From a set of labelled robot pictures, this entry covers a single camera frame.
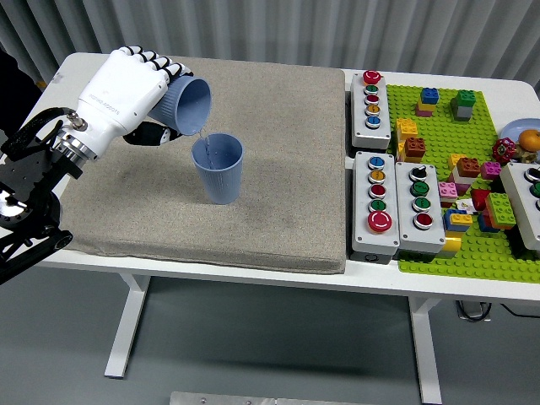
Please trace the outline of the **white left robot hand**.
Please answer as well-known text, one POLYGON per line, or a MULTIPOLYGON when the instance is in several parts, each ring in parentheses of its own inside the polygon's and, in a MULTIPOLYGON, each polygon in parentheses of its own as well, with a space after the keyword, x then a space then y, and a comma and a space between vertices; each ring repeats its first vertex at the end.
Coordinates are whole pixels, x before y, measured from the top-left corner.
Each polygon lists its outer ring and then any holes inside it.
POLYGON ((64 127, 83 158, 103 156, 114 138, 132 133, 161 101, 173 80, 191 77, 186 65, 140 46, 111 52, 88 82, 64 127))

